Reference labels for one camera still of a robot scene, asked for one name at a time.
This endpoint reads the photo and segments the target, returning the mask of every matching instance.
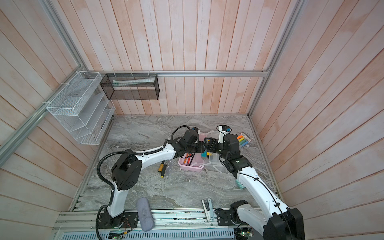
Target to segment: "marker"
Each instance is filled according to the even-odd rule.
[[[241,140],[241,141],[239,142],[239,145],[241,145],[241,144],[243,144],[243,143],[245,143],[245,142],[249,142],[249,141],[247,141],[247,140],[244,138],[243,140]]]
[[[240,147],[244,147],[245,145],[247,145],[249,142],[246,141],[245,143],[241,144]]]

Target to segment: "vented metal panel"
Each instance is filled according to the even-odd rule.
[[[100,236],[103,239],[108,239],[108,232],[101,232]],[[156,239],[190,239],[190,240],[203,240],[203,239],[233,239],[235,233],[233,228],[209,228],[209,229],[174,229],[174,230],[151,230],[144,232],[141,230],[134,230],[124,235],[123,239],[143,239],[143,240],[156,240]],[[61,240],[94,240],[97,239],[95,232],[69,232],[64,233]]]

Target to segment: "white wire mesh organizer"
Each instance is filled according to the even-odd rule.
[[[79,115],[100,82],[100,73],[78,72],[51,101],[48,111],[52,115]]]
[[[48,105],[48,111],[79,144],[99,144],[115,107],[94,94],[100,73],[78,72]]]

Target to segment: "aluminum frame rail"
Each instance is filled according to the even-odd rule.
[[[101,71],[106,73],[157,74],[158,77],[266,77],[268,70],[260,71]]]

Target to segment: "white robotic arm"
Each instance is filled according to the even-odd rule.
[[[112,167],[113,193],[107,207],[110,217],[115,218],[124,212],[128,189],[136,184],[142,169],[164,160],[183,156],[186,152],[201,153],[208,150],[218,153],[224,159],[222,164],[248,189],[262,210],[257,211],[244,202],[233,208],[236,215],[233,216],[234,219],[239,219],[252,226],[264,236],[265,240],[304,240],[301,213],[297,209],[289,209],[265,185],[251,163],[240,155],[237,135],[229,134],[230,128],[228,126],[218,126],[217,130],[220,132],[219,139],[210,139],[207,142],[198,142],[199,131],[197,128],[193,128],[187,130],[183,137],[166,140],[164,145],[160,147],[140,152],[126,150],[126,154],[122,154]]]

